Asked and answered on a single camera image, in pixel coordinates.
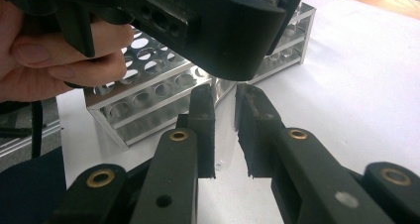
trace table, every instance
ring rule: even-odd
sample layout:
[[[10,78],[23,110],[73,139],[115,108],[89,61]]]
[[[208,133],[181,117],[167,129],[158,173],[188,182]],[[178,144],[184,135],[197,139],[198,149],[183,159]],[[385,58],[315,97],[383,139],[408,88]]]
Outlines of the table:
[[[420,174],[420,21],[354,0],[303,0],[317,8],[305,62],[256,84],[288,127],[311,131],[344,166],[392,162]],[[217,109],[231,131],[233,96]],[[57,98],[67,185],[107,163],[150,158],[159,134],[121,151],[87,112],[81,90]],[[223,165],[199,180],[198,223],[280,223],[269,179],[247,177],[235,134],[216,144]]]

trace finger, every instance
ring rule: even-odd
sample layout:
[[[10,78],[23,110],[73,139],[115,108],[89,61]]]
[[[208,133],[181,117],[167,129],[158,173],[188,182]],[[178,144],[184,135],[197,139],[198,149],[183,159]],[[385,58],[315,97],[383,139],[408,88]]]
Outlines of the finger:
[[[103,57],[133,41],[130,25],[112,25],[104,21],[91,24],[95,57]],[[30,67],[47,67],[88,59],[69,45],[61,33],[20,36],[13,45],[13,56]]]
[[[23,13],[12,3],[0,0],[0,54],[9,54],[10,46],[22,27]]]
[[[84,60],[49,67],[49,74],[82,86],[99,86],[121,79],[126,74],[123,54],[116,52],[96,60]]]
[[[44,100],[71,90],[61,79],[51,77],[46,68],[20,67],[0,80],[0,102]]]

